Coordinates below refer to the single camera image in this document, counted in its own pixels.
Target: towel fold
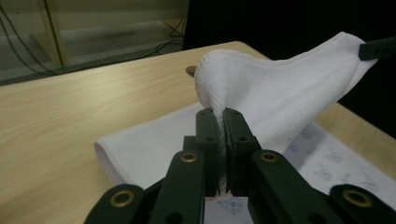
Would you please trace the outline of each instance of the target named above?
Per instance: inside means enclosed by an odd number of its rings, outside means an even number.
[[[284,152],[327,106],[348,93],[376,60],[361,61],[354,35],[340,33],[288,60],[269,61],[227,49],[211,51],[195,71],[200,104],[98,139],[95,152],[115,184],[147,188],[163,178],[185,135],[195,135],[195,114],[225,107],[244,115],[262,148]]]

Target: brass insert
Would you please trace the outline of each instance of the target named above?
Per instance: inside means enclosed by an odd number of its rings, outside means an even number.
[[[110,199],[110,204],[114,207],[123,207],[128,205],[134,200],[134,192],[128,189],[121,190],[115,194]]]
[[[269,161],[269,162],[276,162],[278,157],[275,153],[272,152],[264,152],[261,155],[261,158],[263,161]]]
[[[196,161],[198,157],[195,153],[188,152],[181,155],[180,159],[184,162],[193,162]]]
[[[343,196],[347,201],[359,207],[371,207],[373,205],[367,195],[354,189],[344,189]]]

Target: white cloth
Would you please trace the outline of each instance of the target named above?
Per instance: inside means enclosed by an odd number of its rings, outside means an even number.
[[[166,174],[183,137],[195,135],[195,114],[239,110],[262,148],[283,152],[328,105],[350,91],[375,64],[362,62],[354,35],[340,33],[288,60],[255,59],[234,50],[206,54],[195,72],[200,104],[98,139],[95,151],[115,184],[147,188]]]

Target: light wood tabletop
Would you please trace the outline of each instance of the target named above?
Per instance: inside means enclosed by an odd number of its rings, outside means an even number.
[[[0,88],[0,223],[83,223],[111,187],[93,142],[197,102],[185,50]],[[396,140],[339,104],[317,123],[396,179]]]

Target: white towel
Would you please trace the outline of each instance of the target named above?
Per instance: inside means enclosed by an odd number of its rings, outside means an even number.
[[[288,60],[256,59],[234,50],[206,54],[195,72],[200,104],[98,139],[95,151],[115,184],[147,188],[166,174],[185,135],[195,135],[195,113],[224,107],[243,113],[262,148],[283,152],[327,106],[349,92],[376,60],[361,61],[354,35],[340,33]]]

